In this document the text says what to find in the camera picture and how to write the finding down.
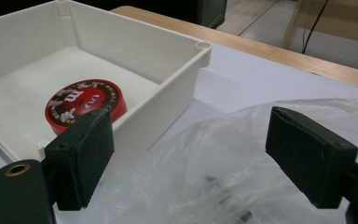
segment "white plastic box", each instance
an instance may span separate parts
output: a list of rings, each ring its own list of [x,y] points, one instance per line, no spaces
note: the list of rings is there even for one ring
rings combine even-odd
[[[131,165],[192,102],[210,53],[199,39],[73,1],[0,17],[0,148],[13,161],[40,160],[38,145],[55,137],[49,98],[101,78],[118,84],[128,107],[113,124],[110,167]]]

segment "transparent plastic sheet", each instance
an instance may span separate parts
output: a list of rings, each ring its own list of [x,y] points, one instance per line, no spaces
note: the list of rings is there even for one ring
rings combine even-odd
[[[277,102],[196,123],[99,185],[63,223],[345,223],[318,210],[265,152],[270,109],[303,113],[358,146],[358,100]]]

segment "black clamp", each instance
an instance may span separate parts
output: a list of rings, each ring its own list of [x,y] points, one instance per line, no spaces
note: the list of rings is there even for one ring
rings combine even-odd
[[[114,153],[110,108],[90,111],[45,148],[42,161],[0,169],[0,223],[56,223],[52,205],[87,207]]]
[[[315,207],[338,208],[345,197],[347,223],[358,224],[358,147],[296,111],[273,107],[266,150]]]

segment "red tin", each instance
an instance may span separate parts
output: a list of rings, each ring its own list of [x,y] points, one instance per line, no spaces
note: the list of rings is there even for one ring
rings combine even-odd
[[[58,135],[91,110],[111,106],[112,122],[127,111],[120,88],[106,80],[78,81],[57,91],[48,101],[45,117]]]

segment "wooden surface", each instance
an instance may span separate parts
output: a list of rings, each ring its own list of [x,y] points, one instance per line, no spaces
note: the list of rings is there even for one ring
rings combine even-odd
[[[179,21],[136,7],[118,7],[113,9],[112,12],[358,87],[358,69],[330,63],[186,21]]]

